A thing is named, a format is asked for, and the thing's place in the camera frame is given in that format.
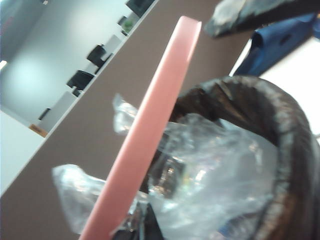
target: clear plastic bag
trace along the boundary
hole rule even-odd
[[[79,166],[73,164],[54,167],[52,177],[71,230],[81,234],[105,181],[87,175]],[[138,230],[146,214],[147,204],[148,195],[139,191],[127,218],[117,230]]]
[[[163,155],[149,172],[148,190],[166,239],[248,237],[273,197],[274,145],[228,121],[190,113],[168,124],[158,150]]]
[[[118,93],[113,98],[112,105],[115,112],[113,117],[113,129],[117,134],[125,136],[134,122],[138,110],[124,101]]]

